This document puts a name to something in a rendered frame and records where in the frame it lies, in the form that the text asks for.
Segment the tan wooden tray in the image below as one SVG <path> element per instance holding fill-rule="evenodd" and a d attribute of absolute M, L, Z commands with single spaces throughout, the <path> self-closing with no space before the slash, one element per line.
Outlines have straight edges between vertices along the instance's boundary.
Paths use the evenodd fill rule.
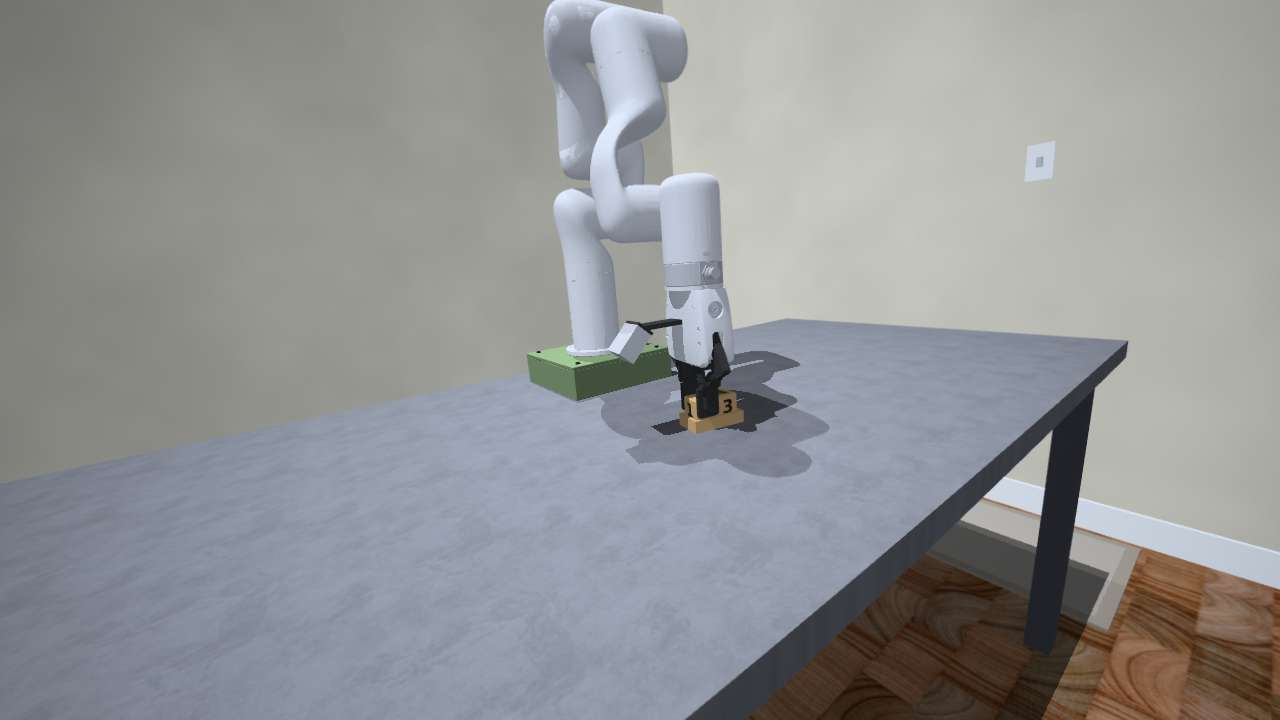
<path fill-rule="evenodd" d="M 737 411 L 724 413 L 717 416 L 709 416 L 701 420 L 695 420 L 691 416 L 685 415 L 685 413 L 678 413 L 680 425 L 692 430 L 698 434 L 707 430 L 714 430 L 722 427 L 730 427 L 744 421 L 742 409 L 737 407 Z"/>

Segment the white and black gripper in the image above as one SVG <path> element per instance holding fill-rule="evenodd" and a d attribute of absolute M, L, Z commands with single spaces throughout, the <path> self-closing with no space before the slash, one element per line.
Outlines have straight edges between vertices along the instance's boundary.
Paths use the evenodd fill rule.
<path fill-rule="evenodd" d="M 722 282 L 666 287 L 666 319 L 682 320 L 681 325 L 666 327 L 669 356 L 682 382 L 682 409 L 684 397 L 696 395 L 698 418 L 716 416 L 719 414 L 718 387 L 730 374 L 730 363 L 733 361 L 733 329 L 726 288 Z M 709 369 L 705 377 L 704 370 Z"/>

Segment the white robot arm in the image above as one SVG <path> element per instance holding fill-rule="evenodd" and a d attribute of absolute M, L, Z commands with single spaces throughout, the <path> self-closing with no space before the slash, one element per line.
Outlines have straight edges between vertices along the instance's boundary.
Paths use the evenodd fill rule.
<path fill-rule="evenodd" d="M 660 82 L 682 74 L 687 38 L 669 15 L 556 0 L 547 10 L 544 46 L 556 88 L 561 168 L 591 183 L 566 190 L 554 202 L 573 334 L 566 350 L 577 357 L 614 354 L 634 364 L 653 329 L 682 320 L 626 322 L 620 331 L 614 266 L 600 240 L 662 242 L 666 287 L 723 282 L 716 177 L 694 173 L 644 184 L 640 138 L 666 119 Z M 600 85 L 586 63 L 596 65 Z"/>

